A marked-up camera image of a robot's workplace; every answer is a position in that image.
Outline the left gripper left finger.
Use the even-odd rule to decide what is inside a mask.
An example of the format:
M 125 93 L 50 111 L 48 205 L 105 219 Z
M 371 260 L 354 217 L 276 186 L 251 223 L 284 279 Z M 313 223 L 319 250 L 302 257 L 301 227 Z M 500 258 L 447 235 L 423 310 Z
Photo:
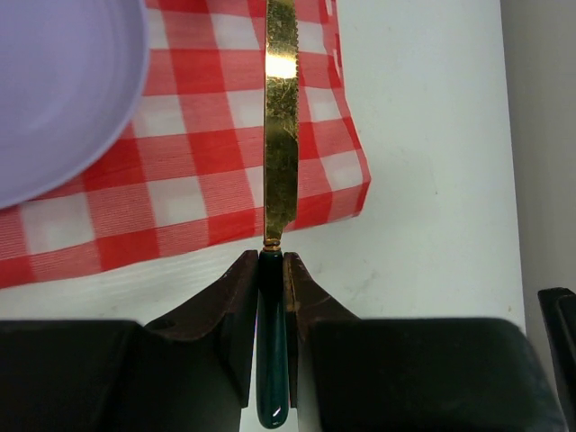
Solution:
M 130 320 L 5 320 L 4 431 L 236 431 L 248 404 L 257 252 L 190 300 Z

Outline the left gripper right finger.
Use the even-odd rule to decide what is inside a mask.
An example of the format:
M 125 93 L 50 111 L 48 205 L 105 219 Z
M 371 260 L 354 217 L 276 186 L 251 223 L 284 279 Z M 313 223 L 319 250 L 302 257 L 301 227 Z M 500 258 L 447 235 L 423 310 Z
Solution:
M 522 331 L 495 318 L 361 319 L 283 259 L 301 431 L 559 431 Z

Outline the red white checkered cloth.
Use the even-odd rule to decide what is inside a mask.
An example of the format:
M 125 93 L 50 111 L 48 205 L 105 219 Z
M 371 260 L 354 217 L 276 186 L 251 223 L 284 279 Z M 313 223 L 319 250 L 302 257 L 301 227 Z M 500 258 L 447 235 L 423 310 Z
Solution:
M 265 5 L 150 1 L 151 64 L 120 140 L 1 214 L 1 285 L 93 275 L 263 231 Z M 359 214 L 370 184 L 347 106 L 337 5 L 300 1 L 298 229 Z

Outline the purple plastic plate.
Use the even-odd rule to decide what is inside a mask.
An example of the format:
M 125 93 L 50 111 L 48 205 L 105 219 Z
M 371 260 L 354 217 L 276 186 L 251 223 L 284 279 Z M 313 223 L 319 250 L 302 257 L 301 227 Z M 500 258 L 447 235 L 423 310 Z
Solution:
M 142 1 L 3 1 L 2 207 L 98 160 L 133 117 L 148 70 Z

